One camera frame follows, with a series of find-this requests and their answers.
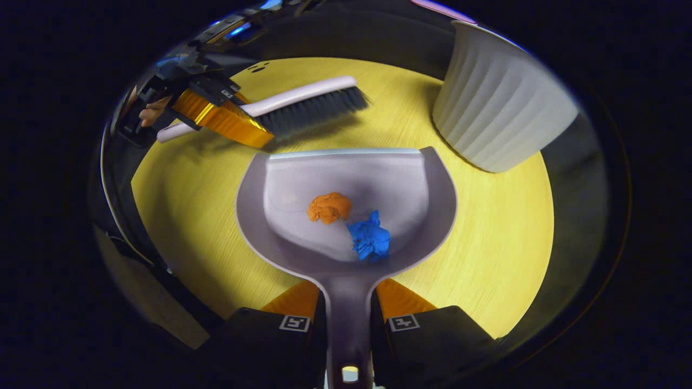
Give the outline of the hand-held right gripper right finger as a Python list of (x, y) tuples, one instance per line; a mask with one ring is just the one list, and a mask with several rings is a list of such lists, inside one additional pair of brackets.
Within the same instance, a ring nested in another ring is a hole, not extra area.
[(385, 388), (443, 388), (482, 365), (496, 340), (456, 305), (435, 307), (397, 281), (372, 295), (374, 384)]

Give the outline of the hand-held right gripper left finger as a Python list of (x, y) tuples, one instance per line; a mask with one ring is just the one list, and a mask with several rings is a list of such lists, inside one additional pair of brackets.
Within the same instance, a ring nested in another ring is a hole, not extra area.
[(214, 334), (222, 388), (321, 388), (325, 382), (324, 298), (301, 281), (263, 308), (238, 308)]

